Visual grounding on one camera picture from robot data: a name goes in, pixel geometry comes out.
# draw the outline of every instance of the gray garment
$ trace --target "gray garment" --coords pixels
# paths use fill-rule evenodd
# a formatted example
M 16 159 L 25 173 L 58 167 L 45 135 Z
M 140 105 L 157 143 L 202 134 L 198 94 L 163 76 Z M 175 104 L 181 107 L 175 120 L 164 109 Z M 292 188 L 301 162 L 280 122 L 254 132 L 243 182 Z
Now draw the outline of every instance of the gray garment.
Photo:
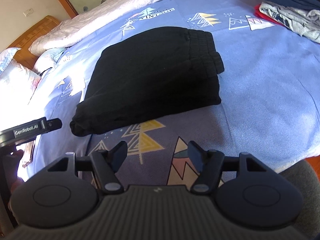
M 320 43 L 320 10 L 301 10 L 268 1 L 262 2 L 259 10 L 300 36 Z
M 320 233 L 320 183 L 310 166 L 302 160 L 280 173 L 303 196 L 303 207 L 294 226 L 309 239 Z

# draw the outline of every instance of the folded black pants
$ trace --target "folded black pants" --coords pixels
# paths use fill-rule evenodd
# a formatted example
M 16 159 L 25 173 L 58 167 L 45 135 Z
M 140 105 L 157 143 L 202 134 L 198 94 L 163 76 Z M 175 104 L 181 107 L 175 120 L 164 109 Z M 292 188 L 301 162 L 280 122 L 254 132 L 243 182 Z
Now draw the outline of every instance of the folded black pants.
M 71 131 L 102 134 L 220 104 L 223 71 L 209 32 L 161 27 L 137 34 L 102 52 Z

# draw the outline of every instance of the ribbed black surface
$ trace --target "ribbed black surface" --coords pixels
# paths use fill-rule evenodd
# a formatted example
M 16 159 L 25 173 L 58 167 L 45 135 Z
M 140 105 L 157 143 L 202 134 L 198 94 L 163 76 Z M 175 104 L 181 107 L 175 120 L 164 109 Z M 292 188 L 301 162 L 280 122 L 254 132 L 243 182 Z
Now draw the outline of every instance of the ribbed black surface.
M 7 240 L 305 240 L 293 227 L 253 231 L 218 213 L 207 197 L 184 186 L 131 186 L 107 196 L 87 219 L 65 228 L 42 230 L 21 226 Z

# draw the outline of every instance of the pillow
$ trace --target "pillow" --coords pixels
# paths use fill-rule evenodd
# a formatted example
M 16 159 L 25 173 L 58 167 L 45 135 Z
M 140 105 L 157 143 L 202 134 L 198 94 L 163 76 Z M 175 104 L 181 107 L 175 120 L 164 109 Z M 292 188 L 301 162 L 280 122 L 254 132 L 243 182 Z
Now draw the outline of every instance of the pillow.
M 14 59 L 2 71 L 0 74 L 0 131 L 31 121 L 25 115 L 25 108 L 40 79 L 39 75 Z
M 0 75 L 9 65 L 19 48 L 8 48 L 0 53 Z
M 49 68 L 56 68 L 56 64 L 66 48 L 53 48 L 45 51 L 36 61 L 32 71 L 41 74 Z

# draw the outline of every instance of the red garment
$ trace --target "red garment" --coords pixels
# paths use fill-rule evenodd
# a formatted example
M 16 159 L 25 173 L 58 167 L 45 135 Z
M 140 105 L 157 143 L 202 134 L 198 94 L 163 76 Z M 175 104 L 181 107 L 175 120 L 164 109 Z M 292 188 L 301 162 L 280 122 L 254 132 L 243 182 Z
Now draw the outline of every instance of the red garment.
M 259 11 L 259 7 L 261 4 L 258 4 L 254 7 L 254 15 L 255 17 L 267 20 L 269 22 L 275 23 L 275 24 L 279 24 L 282 25 L 281 23 L 275 21 L 274 19 L 270 18 L 268 15 L 263 14 L 262 12 Z

